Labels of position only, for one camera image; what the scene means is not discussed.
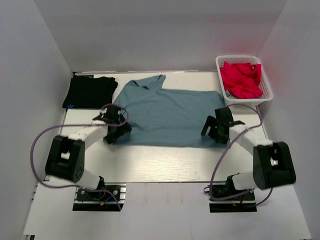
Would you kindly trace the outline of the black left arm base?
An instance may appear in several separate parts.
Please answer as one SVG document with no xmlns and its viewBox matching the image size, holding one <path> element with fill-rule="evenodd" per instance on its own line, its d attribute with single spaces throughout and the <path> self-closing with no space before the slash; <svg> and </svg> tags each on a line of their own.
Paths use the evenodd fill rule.
<svg viewBox="0 0 320 240">
<path fill-rule="evenodd" d="M 106 190 L 111 192 L 118 201 L 120 208 L 126 198 L 125 183 L 105 183 Z M 73 201 L 74 212 L 120 212 L 115 199 L 107 192 L 90 192 L 77 188 Z"/>
</svg>

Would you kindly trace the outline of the teal blue t-shirt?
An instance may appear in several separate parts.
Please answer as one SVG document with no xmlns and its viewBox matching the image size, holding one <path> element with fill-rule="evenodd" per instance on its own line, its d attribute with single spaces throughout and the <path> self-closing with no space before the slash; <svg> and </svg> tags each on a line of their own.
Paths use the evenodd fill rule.
<svg viewBox="0 0 320 240">
<path fill-rule="evenodd" d="M 129 81 L 115 104 L 129 113 L 132 131 L 114 144 L 158 147 L 221 148 L 201 131 L 208 116 L 225 106 L 217 91 L 164 89 L 165 75 Z"/>
</svg>

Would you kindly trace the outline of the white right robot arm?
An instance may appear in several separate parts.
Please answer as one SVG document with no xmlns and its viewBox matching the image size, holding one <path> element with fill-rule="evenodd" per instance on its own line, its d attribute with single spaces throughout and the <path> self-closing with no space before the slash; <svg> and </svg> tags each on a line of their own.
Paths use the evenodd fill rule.
<svg viewBox="0 0 320 240">
<path fill-rule="evenodd" d="M 296 172 L 287 143 L 259 137 L 240 120 L 234 120 L 229 107 L 218 108 L 209 115 L 201 131 L 218 144 L 230 147 L 237 143 L 252 156 L 252 171 L 227 177 L 223 185 L 212 185 L 209 192 L 215 198 L 238 199 L 245 191 L 266 190 L 296 182 Z"/>
</svg>

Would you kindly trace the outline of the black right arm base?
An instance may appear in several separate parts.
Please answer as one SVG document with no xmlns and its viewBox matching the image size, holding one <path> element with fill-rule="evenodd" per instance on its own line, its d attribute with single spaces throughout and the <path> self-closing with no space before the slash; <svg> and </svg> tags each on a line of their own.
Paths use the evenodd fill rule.
<svg viewBox="0 0 320 240">
<path fill-rule="evenodd" d="M 245 192 L 244 190 L 227 190 L 227 184 L 217 183 L 212 185 L 212 195 L 214 198 L 220 200 L 212 200 L 210 193 L 210 186 L 203 188 L 203 193 L 208 195 L 209 212 L 212 214 L 222 213 L 254 213 L 257 212 L 256 198 L 253 191 L 246 194 L 239 195 L 233 198 L 227 198 L 229 195 L 236 195 Z"/>
</svg>

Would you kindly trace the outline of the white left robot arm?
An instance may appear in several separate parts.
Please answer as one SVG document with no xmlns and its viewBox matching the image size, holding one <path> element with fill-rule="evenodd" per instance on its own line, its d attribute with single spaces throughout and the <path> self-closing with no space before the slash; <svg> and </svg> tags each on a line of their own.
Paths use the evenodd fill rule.
<svg viewBox="0 0 320 240">
<path fill-rule="evenodd" d="M 85 169 L 85 152 L 101 139 L 110 145 L 129 134 L 132 128 L 128 120 L 129 115 L 124 107 L 109 103 L 92 119 L 91 124 L 68 136 L 55 136 L 45 173 L 88 189 L 90 196 L 96 200 L 103 198 L 106 193 L 104 179 Z"/>
</svg>

